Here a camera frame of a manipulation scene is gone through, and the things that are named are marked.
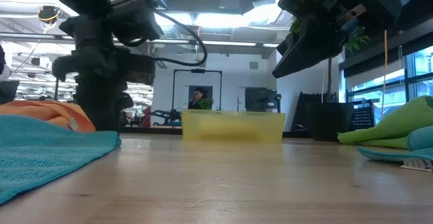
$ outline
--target dark hair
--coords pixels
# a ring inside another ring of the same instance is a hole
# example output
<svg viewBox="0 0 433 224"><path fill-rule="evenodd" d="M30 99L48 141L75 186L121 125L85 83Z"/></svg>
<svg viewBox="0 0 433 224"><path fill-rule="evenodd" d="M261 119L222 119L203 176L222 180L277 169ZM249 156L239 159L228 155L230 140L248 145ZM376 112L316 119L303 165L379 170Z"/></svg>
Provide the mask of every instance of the dark hair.
<svg viewBox="0 0 433 224"><path fill-rule="evenodd" d="M197 87L196 89L194 89L194 91L198 91L202 93L203 94L202 99L206 99L208 97L208 91L205 90L204 88Z"/></svg>

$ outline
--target woman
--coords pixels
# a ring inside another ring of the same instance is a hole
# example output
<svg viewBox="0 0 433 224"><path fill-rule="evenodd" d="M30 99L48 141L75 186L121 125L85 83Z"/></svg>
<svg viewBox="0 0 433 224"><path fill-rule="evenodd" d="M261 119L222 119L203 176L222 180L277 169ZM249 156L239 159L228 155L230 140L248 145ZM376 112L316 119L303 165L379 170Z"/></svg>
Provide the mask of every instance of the woman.
<svg viewBox="0 0 433 224"><path fill-rule="evenodd" d="M197 88L194 90L194 94L192 95L192 100L188 104L188 109L196 109L201 110L203 108L200 107L200 101L202 99L206 99L208 97L208 92L203 88Z"/></svg>

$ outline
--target ceiling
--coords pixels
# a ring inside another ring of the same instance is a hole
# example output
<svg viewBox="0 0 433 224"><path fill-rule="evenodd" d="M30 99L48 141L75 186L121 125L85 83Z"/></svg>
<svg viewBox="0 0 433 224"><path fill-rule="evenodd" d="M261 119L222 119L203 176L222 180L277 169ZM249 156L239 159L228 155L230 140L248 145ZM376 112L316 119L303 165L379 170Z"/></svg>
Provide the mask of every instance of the ceiling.
<svg viewBox="0 0 433 224"><path fill-rule="evenodd" d="M59 7L63 11L56 26L50 28L47 31L47 34L65 35L64 32L58 28L58 24L70 16L76 16L77 13L60 3L58 0L0 0L0 32L43 34L46 25L41 24L36 14L44 5L53 5ZM257 9L256 11L259 11L256 12L256 17L267 15L265 13L266 9ZM195 12L184 12L184 14L190 16L194 22L198 21L200 17L200 14ZM261 25L247 24L248 26L238 26L225 24L222 25L222 27L218 27L215 25L204 24L201 25L198 34L204 41L277 44L288 34L291 15L285 12L281 13L280 10L278 10L276 15L275 12L273 13L273 16L274 20ZM182 37L184 39L189 38L188 36L185 36L185 33ZM173 39L173 37L168 37L164 34L162 35L162 38ZM8 58L9 61L12 61L11 79L22 81L18 90L19 94L17 99L31 99L33 97L37 98L41 95L53 97L55 78L51 75L51 63L59 56L69 55L74 49L73 44L60 44L55 41L39 44L37 42L37 40L30 42L20 39L8 39L7 41L2 41L2 46L5 50L12 53ZM209 45L207 48L210 55L212 55L212 53L219 53L229 57L232 54L252 54L260 55L262 59L269 57L272 51L275 50L275 48L240 47L234 45ZM151 53L151 55L177 54L179 57L178 59L181 59L182 54L190 53L195 55L195 53L198 52L198 55L200 56L202 51L197 50L195 46L191 45L145 44L133 49L133 52L142 54ZM32 65L32 58L41 58L41 65ZM178 66L171 66L170 64L159 64L159 66L160 68L178 68ZM212 67L218 67L218 64L212 64ZM60 83L60 100L66 101L70 99L72 94L75 92L76 84L73 78L74 75L75 74L69 74L66 82ZM133 99L136 103L152 103L153 89L151 86L129 85L129 90L127 92L133 95Z"/></svg>

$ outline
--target table surface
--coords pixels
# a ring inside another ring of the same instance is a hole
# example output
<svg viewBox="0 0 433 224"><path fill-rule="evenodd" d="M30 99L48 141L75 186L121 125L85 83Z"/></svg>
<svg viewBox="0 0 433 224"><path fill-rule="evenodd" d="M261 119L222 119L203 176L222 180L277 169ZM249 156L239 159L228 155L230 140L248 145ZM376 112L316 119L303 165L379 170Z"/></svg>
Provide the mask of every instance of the table surface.
<svg viewBox="0 0 433 224"><path fill-rule="evenodd" d="M0 207L0 223L433 223L431 173L368 161L354 146L123 138Z"/></svg>

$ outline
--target teal towel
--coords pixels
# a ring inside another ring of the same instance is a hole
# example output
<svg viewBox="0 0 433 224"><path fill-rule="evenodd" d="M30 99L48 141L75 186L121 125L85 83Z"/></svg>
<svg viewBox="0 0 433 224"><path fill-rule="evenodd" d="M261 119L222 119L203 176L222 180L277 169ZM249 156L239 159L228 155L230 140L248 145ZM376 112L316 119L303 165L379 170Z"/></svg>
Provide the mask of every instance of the teal towel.
<svg viewBox="0 0 433 224"><path fill-rule="evenodd" d="M77 133L0 115L0 204L79 169L120 145L118 133Z"/></svg>
<svg viewBox="0 0 433 224"><path fill-rule="evenodd" d="M401 162L407 158L433 161L433 126L417 129L407 137L407 153L388 153L358 148L358 151L372 160Z"/></svg>

